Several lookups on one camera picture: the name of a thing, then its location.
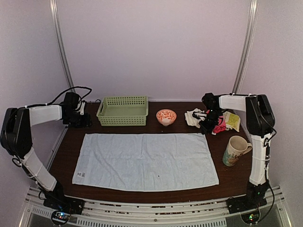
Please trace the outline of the light blue towel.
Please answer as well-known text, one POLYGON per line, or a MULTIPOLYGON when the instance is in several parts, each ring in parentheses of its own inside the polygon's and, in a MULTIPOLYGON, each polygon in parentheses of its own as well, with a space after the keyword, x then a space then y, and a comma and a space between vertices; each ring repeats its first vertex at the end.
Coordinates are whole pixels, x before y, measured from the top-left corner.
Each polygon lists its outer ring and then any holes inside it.
POLYGON ((219 178, 199 133, 86 134, 72 183, 167 192, 218 185, 219 178))

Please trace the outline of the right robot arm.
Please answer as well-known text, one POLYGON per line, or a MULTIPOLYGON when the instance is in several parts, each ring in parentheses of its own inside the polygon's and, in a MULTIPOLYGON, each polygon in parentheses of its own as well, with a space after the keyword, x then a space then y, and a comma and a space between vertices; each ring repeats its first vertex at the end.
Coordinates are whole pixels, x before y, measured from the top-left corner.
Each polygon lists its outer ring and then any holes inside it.
POLYGON ((210 133, 223 111, 235 110, 246 113, 246 127, 252 139, 252 168, 247 184, 247 193, 241 202, 246 208, 252 209, 264 199, 269 188, 268 166, 270 161, 270 142, 276 135, 275 117, 266 95, 214 95, 206 93, 202 102, 209 110, 206 119, 200 122, 203 134, 210 133))

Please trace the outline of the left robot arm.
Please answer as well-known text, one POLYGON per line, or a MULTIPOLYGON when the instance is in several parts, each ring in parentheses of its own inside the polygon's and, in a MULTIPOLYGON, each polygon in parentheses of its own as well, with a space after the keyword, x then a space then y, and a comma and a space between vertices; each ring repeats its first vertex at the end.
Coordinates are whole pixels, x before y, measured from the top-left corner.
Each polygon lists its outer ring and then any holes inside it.
POLYGON ((27 105, 6 110, 2 124, 0 143, 58 210, 65 209, 69 199, 62 184, 52 176, 38 158, 32 142, 31 128, 52 121, 62 121, 71 128, 87 128, 92 125, 86 112, 87 102, 77 93, 64 91, 62 102, 54 100, 46 104, 27 105))

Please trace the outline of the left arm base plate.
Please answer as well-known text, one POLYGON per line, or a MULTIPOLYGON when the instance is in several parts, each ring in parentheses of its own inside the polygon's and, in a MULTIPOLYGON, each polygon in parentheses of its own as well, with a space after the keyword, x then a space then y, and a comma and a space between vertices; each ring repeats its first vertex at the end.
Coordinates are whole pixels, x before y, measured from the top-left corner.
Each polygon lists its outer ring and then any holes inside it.
POLYGON ((54 210, 63 211, 69 214, 82 214, 85 201, 82 199, 76 199, 66 197, 66 201, 59 201, 55 198, 46 198, 43 205, 54 210))

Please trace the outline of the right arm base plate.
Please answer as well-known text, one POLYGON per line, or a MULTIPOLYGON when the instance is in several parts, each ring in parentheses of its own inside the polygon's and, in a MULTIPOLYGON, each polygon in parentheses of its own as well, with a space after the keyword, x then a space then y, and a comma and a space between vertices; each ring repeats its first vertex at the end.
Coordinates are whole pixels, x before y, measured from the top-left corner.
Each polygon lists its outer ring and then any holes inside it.
POLYGON ((260 206, 267 205, 265 198, 259 202, 249 202, 246 196, 230 197, 226 200, 226 205, 230 214, 257 209, 260 206))

